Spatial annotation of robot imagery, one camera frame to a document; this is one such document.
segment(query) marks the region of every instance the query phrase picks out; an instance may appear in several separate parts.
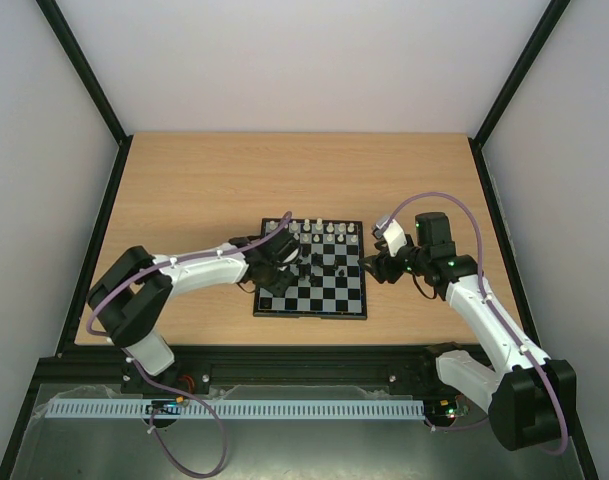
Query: wooden surface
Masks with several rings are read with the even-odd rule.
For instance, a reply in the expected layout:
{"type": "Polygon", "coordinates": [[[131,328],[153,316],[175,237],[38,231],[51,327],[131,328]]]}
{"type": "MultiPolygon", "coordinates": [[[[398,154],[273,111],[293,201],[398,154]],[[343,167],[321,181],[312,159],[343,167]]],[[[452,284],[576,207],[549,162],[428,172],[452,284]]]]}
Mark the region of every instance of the wooden surface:
{"type": "MultiPolygon", "coordinates": [[[[464,135],[139,133],[95,279],[133,245],[152,254],[203,250],[257,234],[262,217],[280,217],[286,210],[298,218],[349,218],[370,226],[405,198],[429,190],[455,195],[476,215],[486,248],[485,272],[517,319],[464,135]]],[[[475,255],[468,219],[446,200],[420,200],[398,220],[414,234],[415,214],[429,211],[446,212],[458,253],[475,255]]],[[[366,254],[374,253],[373,242],[366,243],[366,254]]],[[[222,285],[174,298],[157,328],[171,344],[476,342],[465,322],[444,302],[423,298],[410,276],[395,285],[367,277],[366,321],[253,317],[253,295],[222,285]]],[[[84,330],[88,315],[87,308],[77,343],[103,343],[84,330]]]]}

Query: black chess piece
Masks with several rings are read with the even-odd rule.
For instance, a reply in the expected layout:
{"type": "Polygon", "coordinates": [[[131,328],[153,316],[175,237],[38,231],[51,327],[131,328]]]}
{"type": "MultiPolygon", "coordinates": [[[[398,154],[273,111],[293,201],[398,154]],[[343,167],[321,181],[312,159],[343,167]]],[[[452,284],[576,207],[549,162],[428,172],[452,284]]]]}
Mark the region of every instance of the black chess piece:
{"type": "Polygon", "coordinates": [[[314,253],[313,255],[311,255],[311,265],[314,265],[316,267],[324,266],[324,257],[321,253],[314,253]]]}
{"type": "Polygon", "coordinates": [[[308,277],[308,281],[310,282],[311,287],[321,287],[322,286],[322,277],[318,277],[313,272],[311,272],[311,275],[308,277]]]}

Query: metal floor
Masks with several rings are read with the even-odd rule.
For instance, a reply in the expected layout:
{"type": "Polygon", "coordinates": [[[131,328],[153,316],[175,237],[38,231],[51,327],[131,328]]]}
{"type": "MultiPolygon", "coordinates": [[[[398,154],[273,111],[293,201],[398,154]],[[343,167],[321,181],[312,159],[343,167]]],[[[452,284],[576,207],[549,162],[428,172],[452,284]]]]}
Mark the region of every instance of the metal floor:
{"type": "MultiPolygon", "coordinates": [[[[44,407],[36,411],[14,479],[187,478],[139,419],[46,418],[44,407]]],[[[562,457],[537,448],[511,453],[488,425],[448,434],[396,420],[226,420],[226,426],[230,456],[221,480],[583,478],[572,446],[562,457]]],[[[219,459],[212,420],[180,420],[162,435],[188,468],[205,472],[219,459]]]]}

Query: white cable tray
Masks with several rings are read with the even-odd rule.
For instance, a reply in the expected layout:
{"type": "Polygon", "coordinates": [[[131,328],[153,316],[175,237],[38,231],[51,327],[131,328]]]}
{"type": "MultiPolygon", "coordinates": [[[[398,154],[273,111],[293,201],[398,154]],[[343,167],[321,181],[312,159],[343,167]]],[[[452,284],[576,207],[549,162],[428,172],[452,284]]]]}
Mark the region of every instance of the white cable tray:
{"type": "MultiPolygon", "coordinates": [[[[48,405],[46,418],[148,418],[152,402],[57,398],[48,405]]],[[[208,400],[207,403],[225,420],[424,420],[424,403],[417,400],[208,400]]],[[[211,418],[194,401],[188,407],[166,407],[166,411],[155,418],[211,418]]]]}

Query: black square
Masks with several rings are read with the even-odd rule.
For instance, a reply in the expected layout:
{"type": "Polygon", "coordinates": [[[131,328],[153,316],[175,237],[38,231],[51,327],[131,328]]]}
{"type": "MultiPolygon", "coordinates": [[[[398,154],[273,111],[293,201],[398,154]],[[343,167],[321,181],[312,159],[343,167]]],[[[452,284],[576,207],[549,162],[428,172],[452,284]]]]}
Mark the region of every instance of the black square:
{"type": "Polygon", "coordinates": [[[260,308],[262,310],[270,310],[273,307],[273,299],[262,297],[260,298],[260,308]]]}
{"type": "Polygon", "coordinates": [[[284,308],[286,310],[297,310],[297,298],[287,298],[284,301],[284,308]]]}

